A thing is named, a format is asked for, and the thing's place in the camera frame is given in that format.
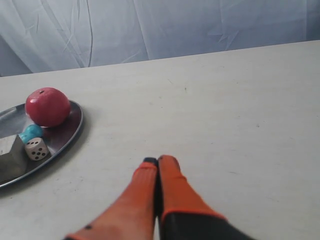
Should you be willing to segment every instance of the metal tray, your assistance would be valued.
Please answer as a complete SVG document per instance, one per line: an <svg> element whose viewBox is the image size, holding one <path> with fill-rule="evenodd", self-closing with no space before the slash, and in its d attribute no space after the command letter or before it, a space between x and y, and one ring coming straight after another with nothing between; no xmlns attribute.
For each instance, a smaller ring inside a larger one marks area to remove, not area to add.
<svg viewBox="0 0 320 240"><path fill-rule="evenodd" d="M16 178L0 182L0 188L13 184L34 173L53 160L75 138L83 124L84 114L76 102L70 101L70 106L70 115L61 125L43 128L43 140L50 154L40 161L28 160L25 173ZM23 133L30 124L33 124L33 122L27 117L24 104L0 112L0 138Z"/></svg>

